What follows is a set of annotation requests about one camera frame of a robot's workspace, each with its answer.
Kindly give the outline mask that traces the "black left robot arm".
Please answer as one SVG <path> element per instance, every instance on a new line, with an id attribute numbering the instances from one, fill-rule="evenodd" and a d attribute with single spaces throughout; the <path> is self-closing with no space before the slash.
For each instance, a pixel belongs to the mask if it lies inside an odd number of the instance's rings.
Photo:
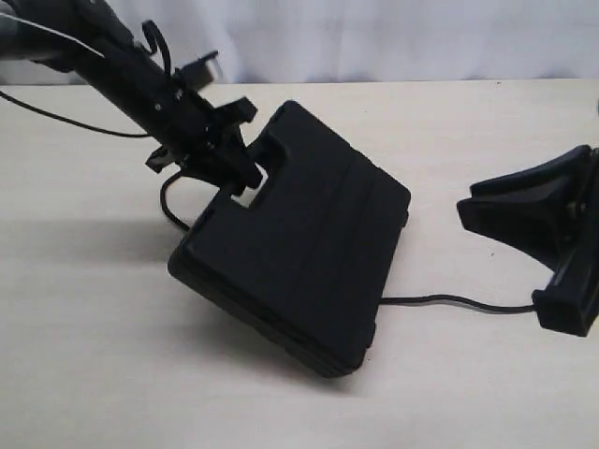
<path id="1" fill-rule="evenodd" d="M 73 72 L 141 127 L 159 147 L 146 165 L 159 173 L 176 165 L 182 175 L 236 193 L 256 188 L 262 175 L 240 127 L 257 110 L 246 97 L 220 107 L 200 95 L 217 78 L 218 53 L 181 67 L 151 20 L 136 39 L 105 1 L 4 1 L 1 57 Z"/>

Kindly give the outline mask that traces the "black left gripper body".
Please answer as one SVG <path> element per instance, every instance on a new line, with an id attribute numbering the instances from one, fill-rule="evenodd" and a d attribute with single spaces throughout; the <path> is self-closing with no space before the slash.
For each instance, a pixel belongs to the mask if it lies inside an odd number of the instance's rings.
<path id="1" fill-rule="evenodd" d="M 159 69 L 144 75 L 144 97 L 154 103 L 149 130 L 160 142 L 146 166 L 159 173 L 176 164 L 204 181 L 221 181 L 226 174 L 219 154 L 222 132 L 251 122 L 255 105 L 244 96 L 215 107 L 189 89 L 179 72 L 167 75 Z"/>

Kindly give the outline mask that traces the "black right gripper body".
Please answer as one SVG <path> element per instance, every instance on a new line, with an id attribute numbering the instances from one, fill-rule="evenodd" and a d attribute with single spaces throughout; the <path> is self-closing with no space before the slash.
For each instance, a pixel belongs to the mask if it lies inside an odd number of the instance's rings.
<path id="1" fill-rule="evenodd" d="M 598 150 L 592 152 L 591 167 L 585 175 L 580 193 L 575 200 L 577 212 L 577 233 L 573 238 L 571 251 L 577 246 L 591 246 L 598 249 Z"/>

